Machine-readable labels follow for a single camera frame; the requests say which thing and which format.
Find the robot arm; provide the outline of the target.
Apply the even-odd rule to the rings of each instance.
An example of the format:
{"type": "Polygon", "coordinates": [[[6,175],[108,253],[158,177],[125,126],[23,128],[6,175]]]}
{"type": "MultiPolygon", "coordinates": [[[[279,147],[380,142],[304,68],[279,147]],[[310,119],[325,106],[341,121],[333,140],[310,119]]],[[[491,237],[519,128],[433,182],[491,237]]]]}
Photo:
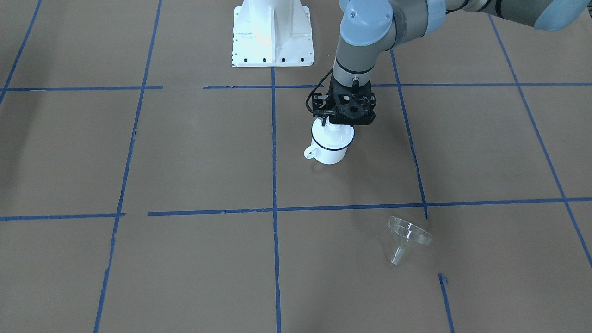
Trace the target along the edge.
{"type": "Polygon", "coordinates": [[[558,31],[588,7],[587,0],[341,0],[343,17],[328,92],[306,103],[322,124],[368,126],[376,118],[371,76],[378,56],[442,26],[457,11],[481,12],[536,30],[558,31]]]}

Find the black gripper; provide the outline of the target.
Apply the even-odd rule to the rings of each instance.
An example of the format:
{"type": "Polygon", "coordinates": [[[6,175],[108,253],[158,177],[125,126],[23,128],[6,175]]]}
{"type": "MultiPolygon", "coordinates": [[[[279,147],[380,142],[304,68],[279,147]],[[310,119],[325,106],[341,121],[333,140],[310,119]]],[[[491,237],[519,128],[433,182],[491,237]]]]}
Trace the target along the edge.
{"type": "Polygon", "coordinates": [[[331,78],[327,108],[333,112],[328,116],[332,124],[368,126],[376,118],[375,106],[376,95],[372,93],[370,81],[352,89],[331,78]]]}

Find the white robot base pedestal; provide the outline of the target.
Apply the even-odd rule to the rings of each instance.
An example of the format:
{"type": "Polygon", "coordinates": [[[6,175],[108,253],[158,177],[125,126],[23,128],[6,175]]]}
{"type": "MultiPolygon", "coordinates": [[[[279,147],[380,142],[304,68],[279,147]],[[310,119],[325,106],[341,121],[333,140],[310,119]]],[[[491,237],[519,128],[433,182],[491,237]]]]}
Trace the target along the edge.
{"type": "Polygon", "coordinates": [[[299,0],[244,0],[233,11],[231,65],[311,66],[311,14],[299,0]]]}

